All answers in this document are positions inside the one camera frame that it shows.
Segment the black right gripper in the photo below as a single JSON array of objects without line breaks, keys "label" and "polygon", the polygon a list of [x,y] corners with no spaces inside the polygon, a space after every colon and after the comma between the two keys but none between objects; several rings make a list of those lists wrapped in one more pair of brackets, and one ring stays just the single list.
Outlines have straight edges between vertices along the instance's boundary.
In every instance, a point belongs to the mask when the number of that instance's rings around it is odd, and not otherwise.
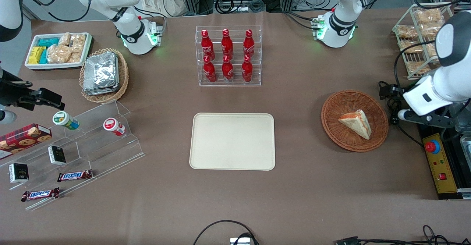
[{"label": "black right gripper", "polygon": [[2,106],[19,107],[33,111],[35,106],[49,106],[63,111],[65,103],[62,102],[62,96],[46,88],[37,90],[37,98],[29,89],[32,84],[29,81],[23,81],[10,72],[0,69],[0,103]]}]

